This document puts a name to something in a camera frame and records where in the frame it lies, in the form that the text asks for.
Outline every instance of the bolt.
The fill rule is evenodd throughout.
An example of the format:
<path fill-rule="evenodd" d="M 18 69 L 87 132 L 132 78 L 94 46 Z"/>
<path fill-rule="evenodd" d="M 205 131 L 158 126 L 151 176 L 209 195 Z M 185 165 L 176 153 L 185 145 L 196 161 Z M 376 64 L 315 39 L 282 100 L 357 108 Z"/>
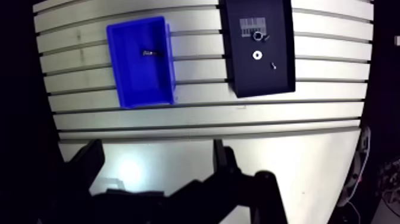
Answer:
<path fill-rule="evenodd" d="M 143 51 L 143 56 L 147 55 L 158 55 L 158 53 L 155 51 Z"/>

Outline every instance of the slatwall panel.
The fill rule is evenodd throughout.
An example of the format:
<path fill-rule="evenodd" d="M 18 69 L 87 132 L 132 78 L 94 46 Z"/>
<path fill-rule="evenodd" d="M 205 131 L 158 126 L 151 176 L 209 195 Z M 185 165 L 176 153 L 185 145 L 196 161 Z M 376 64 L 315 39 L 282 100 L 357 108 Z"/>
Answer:
<path fill-rule="evenodd" d="M 97 133 L 102 138 L 115 138 L 118 129 L 129 133 L 124 136 L 131 136 L 138 128 L 145 135 L 152 133 L 145 130 L 151 128 L 160 137 L 176 136 L 183 133 L 177 129 L 191 128 L 198 135 L 208 135 L 207 130 L 224 135 L 235 133 L 226 130 L 238 130 L 236 126 L 254 127 L 249 132 L 273 132 L 274 128 L 276 131 L 323 129 L 358 122 L 370 68 L 371 4 L 292 1 L 297 91 L 237 99 L 226 83 L 217 3 L 215 0 L 135 3 L 118 0 L 115 4 L 90 0 L 48 1 L 35 6 L 35 11 L 44 10 L 35 17 L 35 27 L 40 32 L 38 48 L 44 53 L 40 62 L 47 73 L 45 85 L 51 93 L 49 102 L 60 136 L 66 134 L 66 138 L 71 138 L 68 133 L 73 133 L 71 136 L 79 138 L 79 130 L 84 136 L 95 129 L 92 137 Z M 177 104 L 122 110 L 110 67 L 105 28 L 156 15 L 166 17 L 171 25 Z M 318 110 L 309 113 L 314 107 Z M 280 110 L 288 111 L 271 113 Z"/>
<path fill-rule="evenodd" d="M 40 63 L 61 152 L 68 160 L 82 146 L 73 142 L 102 138 L 107 163 L 92 191 L 115 179 L 131 191 L 171 193 L 211 173 L 210 139 L 223 138 L 243 171 L 267 169 L 277 175 L 289 223 L 326 223 L 359 135 L 373 5 L 292 0 L 296 92 L 238 99 L 227 83 L 218 2 L 48 0 L 35 5 Z M 176 105 L 122 109 L 105 28 L 159 15 L 172 31 Z M 155 167 L 163 173 L 152 173 Z M 322 204 L 320 195 L 327 195 Z M 315 206 L 317 215 L 307 209 Z M 226 223 L 248 220 L 247 211 L 237 214 Z"/>

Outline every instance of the screw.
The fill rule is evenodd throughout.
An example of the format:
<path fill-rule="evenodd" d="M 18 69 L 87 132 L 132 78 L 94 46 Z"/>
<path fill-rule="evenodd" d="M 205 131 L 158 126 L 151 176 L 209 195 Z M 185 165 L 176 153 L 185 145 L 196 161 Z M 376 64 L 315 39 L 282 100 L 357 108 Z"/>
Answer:
<path fill-rule="evenodd" d="M 265 36 L 263 41 L 266 42 L 270 37 L 271 37 L 270 35 Z"/>
<path fill-rule="evenodd" d="M 147 55 L 158 55 L 158 53 L 155 51 L 143 51 L 143 56 Z"/>

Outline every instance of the metal nut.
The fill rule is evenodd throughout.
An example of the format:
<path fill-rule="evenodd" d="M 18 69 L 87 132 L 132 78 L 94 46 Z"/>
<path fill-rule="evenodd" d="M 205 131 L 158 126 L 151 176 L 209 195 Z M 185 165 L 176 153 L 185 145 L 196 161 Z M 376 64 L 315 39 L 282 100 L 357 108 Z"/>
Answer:
<path fill-rule="evenodd" d="M 263 37 L 264 37 L 264 35 L 260 31 L 256 31 L 253 33 L 253 40 L 255 40 L 255 41 L 262 41 Z"/>

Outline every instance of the black panel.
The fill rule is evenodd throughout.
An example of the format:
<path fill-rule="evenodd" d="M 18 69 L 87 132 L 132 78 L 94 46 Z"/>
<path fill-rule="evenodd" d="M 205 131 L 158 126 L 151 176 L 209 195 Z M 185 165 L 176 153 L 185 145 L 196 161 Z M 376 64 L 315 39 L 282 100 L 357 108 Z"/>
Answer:
<path fill-rule="evenodd" d="M 237 97 L 293 92 L 292 7 L 286 0 L 225 0 L 223 29 L 229 78 Z M 256 41 L 254 35 L 262 35 Z"/>

